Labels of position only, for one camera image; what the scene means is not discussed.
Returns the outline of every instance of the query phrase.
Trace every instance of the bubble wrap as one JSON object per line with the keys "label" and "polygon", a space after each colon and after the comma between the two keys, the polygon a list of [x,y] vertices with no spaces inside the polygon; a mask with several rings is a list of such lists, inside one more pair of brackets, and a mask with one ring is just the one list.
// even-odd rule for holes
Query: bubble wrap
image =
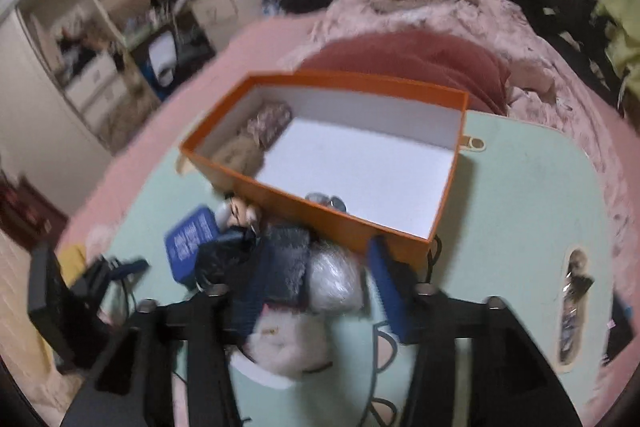
{"label": "bubble wrap", "polygon": [[358,262],[330,241],[312,245],[306,282],[309,307],[315,312],[359,311],[364,304]]}

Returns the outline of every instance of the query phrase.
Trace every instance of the yellow cloth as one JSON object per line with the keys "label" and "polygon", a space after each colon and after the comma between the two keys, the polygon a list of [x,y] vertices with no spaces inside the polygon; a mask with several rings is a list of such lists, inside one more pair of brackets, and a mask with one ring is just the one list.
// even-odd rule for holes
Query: yellow cloth
{"label": "yellow cloth", "polygon": [[[86,269],[86,248],[84,245],[71,245],[71,247],[63,248],[58,254],[58,262],[62,279],[67,286],[71,286]],[[42,337],[41,340],[44,352],[53,367],[53,350]]]}
{"label": "yellow cloth", "polygon": [[620,78],[629,69],[626,87],[640,97],[640,0],[600,0],[597,11],[618,24],[607,55]]}

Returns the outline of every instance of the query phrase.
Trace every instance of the box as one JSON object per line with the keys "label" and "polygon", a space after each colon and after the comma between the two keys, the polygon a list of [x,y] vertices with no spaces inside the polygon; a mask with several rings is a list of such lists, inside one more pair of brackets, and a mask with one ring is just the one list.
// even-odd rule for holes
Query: box
{"label": "box", "polygon": [[[293,120],[249,178],[210,160],[264,102]],[[458,158],[467,94],[359,73],[299,71],[249,76],[180,150],[220,190],[303,223],[364,254],[382,233],[396,259],[422,269]],[[348,214],[304,199],[338,196]]]}
{"label": "box", "polygon": [[203,243],[213,241],[218,233],[213,212],[203,205],[164,236],[166,255],[176,282],[195,288],[193,269],[198,248]]}

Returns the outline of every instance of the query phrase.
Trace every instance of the pink bedsheet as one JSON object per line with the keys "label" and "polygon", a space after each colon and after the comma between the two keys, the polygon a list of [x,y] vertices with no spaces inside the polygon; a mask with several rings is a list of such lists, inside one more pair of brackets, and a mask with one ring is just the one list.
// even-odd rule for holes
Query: pink bedsheet
{"label": "pink bedsheet", "polygon": [[[256,23],[235,38],[228,49],[174,94],[126,152],[112,162],[100,185],[71,220],[61,245],[85,243],[97,225],[119,223],[149,173],[177,142],[186,127],[250,71],[293,68],[331,40],[366,32],[388,32],[426,25],[432,30],[469,38],[505,58],[513,71],[514,96],[510,115],[562,130],[585,149],[603,181],[615,237],[616,286],[623,299],[640,310],[636,263],[640,215],[640,139],[610,107],[581,83],[564,60],[527,25],[514,5],[484,0],[478,8],[459,4],[426,7],[413,14],[372,15],[362,0],[347,0],[327,14],[301,18],[272,18]],[[519,87],[555,89],[560,103],[543,103]],[[639,314],[634,314],[640,330]],[[594,425],[610,408],[640,360],[640,339],[600,372],[584,424]],[[176,404],[184,414],[184,403]]]}

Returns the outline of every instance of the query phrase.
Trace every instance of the mint green table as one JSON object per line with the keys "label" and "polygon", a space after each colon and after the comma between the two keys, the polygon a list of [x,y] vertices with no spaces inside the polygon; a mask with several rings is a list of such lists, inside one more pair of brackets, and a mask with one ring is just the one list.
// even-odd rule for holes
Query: mint green table
{"label": "mint green table", "polygon": [[[467,115],[465,134],[484,141],[463,150],[438,226],[442,256],[434,281],[450,296],[482,301],[502,296],[549,360],[556,359],[566,257],[576,247],[595,278],[587,297],[582,344],[574,364],[559,372],[580,411],[590,398],[607,338],[612,299],[610,241],[604,202],[587,156],[554,130],[490,116]],[[147,258],[151,270],[138,299],[161,304],[188,297],[172,279],[164,233],[200,204],[221,197],[199,172],[175,172],[177,149],[149,176],[108,255]],[[239,410],[256,426],[392,425],[408,390],[415,348],[399,346],[388,330],[369,280],[370,312],[328,324],[333,366],[302,381],[266,373],[236,352],[231,376]],[[115,295],[106,302],[114,305]],[[469,344],[458,344],[456,425],[465,425]],[[184,353],[177,372],[187,377]]]}

